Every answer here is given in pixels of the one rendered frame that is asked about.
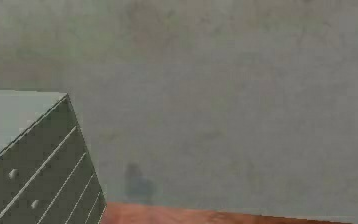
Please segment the grey-green chest of drawers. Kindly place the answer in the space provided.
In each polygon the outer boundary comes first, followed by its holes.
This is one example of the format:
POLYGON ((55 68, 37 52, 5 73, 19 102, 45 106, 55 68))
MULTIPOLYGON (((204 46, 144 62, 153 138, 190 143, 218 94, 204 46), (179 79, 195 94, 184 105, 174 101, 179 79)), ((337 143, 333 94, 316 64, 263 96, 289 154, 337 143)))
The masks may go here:
POLYGON ((105 208, 69 96, 0 90, 0 224, 100 224, 105 208))

